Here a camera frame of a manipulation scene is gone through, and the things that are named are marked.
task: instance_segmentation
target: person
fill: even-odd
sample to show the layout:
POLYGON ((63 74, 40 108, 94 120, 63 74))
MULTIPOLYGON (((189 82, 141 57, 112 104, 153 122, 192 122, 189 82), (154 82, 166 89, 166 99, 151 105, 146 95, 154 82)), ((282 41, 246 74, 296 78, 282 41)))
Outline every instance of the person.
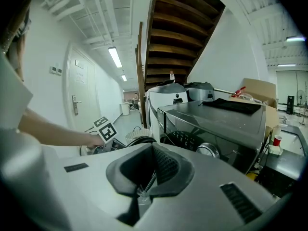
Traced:
MULTIPOLYGON (((26 32, 30 25, 31 0, 16 0, 0 24, 0 45, 16 73, 23 80, 22 57, 26 32)), ((35 137, 41 144, 58 146, 81 146, 89 148, 104 145, 99 135, 73 131, 43 118, 27 108, 19 124, 19 130, 35 137)))

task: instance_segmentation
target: white appliance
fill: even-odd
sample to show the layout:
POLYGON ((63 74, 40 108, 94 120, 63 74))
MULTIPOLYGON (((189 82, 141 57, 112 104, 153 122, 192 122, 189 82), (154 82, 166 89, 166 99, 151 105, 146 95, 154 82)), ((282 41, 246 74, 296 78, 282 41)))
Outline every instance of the white appliance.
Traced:
POLYGON ((159 126, 157 122, 157 108, 177 103, 187 103, 186 89, 178 83, 170 83, 153 87, 146 92, 146 122, 147 128, 153 131, 154 139, 159 142, 159 126))

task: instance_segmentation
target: red object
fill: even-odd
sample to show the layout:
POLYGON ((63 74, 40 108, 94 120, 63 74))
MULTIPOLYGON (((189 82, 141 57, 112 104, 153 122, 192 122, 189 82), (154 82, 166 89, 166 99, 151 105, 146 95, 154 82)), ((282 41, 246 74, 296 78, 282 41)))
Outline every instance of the red object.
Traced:
POLYGON ((281 140, 282 140, 282 137, 281 137, 281 136, 279 136, 279 135, 275 135, 273 145, 275 145, 275 146, 279 146, 279 145, 280 145, 280 141, 281 141, 281 140))

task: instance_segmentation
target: ceiling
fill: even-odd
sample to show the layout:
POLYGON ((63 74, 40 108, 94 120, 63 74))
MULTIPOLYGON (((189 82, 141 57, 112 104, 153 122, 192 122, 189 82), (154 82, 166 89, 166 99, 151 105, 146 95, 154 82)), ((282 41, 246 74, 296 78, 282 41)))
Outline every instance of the ceiling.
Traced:
POLYGON ((285 42, 287 37, 301 36, 286 9, 278 0, 237 0, 257 33, 268 67, 278 64, 308 66, 304 42, 285 42))
MULTIPOLYGON (((46 4, 49 10, 58 2, 46 4)), ((64 7, 53 12, 56 20, 61 20, 65 11, 82 4, 81 0, 70 0, 64 7)), ((84 0, 84 5, 76 8, 76 12, 65 14, 70 16, 80 32, 84 35, 84 44, 97 51, 104 63, 115 72, 124 90, 137 90, 136 59, 132 47, 132 1, 131 0, 84 0), (116 46, 122 68, 117 68, 108 48, 116 46), (128 79, 122 80, 125 74, 128 79)))

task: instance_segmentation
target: white door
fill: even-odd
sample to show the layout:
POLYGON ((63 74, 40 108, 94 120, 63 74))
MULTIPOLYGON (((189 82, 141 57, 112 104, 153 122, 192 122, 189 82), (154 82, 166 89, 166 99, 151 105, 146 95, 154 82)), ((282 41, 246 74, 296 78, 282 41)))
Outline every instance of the white door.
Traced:
POLYGON ((76 130, 86 131, 101 117, 95 84, 96 63, 72 47, 67 67, 66 101, 71 123, 76 130), (74 109, 73 96, 77 110, 74 109))

